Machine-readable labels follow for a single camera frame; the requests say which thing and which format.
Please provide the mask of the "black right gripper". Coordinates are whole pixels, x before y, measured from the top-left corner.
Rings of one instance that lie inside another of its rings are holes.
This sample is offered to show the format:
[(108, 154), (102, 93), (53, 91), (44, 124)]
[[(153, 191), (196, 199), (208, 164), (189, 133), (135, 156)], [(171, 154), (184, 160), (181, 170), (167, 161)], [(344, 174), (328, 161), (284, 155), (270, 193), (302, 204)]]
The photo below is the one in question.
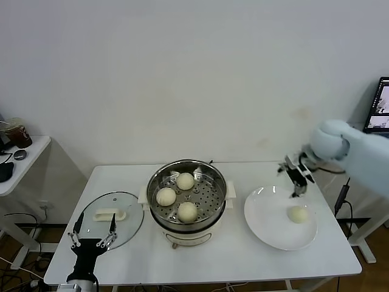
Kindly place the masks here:
[(307, 180), (299, 167), (288, 167), (287, 174), (295, 186), (299, 187), (294, 189), (292, 198), (298, 198), (299, 195), (304, 195), (307, 192)]

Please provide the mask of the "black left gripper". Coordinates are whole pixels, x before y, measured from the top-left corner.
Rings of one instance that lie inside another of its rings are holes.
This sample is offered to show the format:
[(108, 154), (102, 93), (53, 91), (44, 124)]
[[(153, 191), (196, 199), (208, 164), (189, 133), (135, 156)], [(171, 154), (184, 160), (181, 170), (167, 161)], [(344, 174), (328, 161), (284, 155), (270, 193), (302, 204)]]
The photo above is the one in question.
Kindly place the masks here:
[(77, 256), (72, 277), (92, 277), (97, 257), (104, 253), (101, 246), (111, 246), (116, 240), (116, 215), (113, 213), (108, 234), (100, 238), (81, 238), (79, 233), (83, 223), (84, 213), (82, 212), (74, 223), (71, 232), (67, 236), (71, 240), (71, 251)]

